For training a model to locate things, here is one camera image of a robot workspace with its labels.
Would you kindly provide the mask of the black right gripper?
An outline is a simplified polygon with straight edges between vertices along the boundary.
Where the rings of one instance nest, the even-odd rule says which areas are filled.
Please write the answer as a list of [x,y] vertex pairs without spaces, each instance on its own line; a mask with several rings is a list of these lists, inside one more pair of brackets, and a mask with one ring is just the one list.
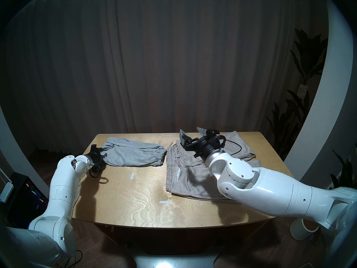
[[[201,136],[206,136],[206,129],[197,127],[197,131]],[[194,152],[194,158],[200,157],[203,162],[206,161],[208,156],[214,151],[219,150],[221,147],[221,137],[201,137],[190,138],[187,134],[180,129],[179,132],[180,144],[185,151]]]

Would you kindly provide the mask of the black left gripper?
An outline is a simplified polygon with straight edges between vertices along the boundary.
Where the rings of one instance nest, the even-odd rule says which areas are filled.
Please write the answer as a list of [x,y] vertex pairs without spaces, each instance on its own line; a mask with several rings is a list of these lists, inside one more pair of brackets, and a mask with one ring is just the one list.
[[90,170],[101,170],[103,165],[103,158],[101,153],[103,152],[102,147],[97,147],[96,144],[90,146],[90,151],[85,154],[85,156],[90,160],[91,169]]

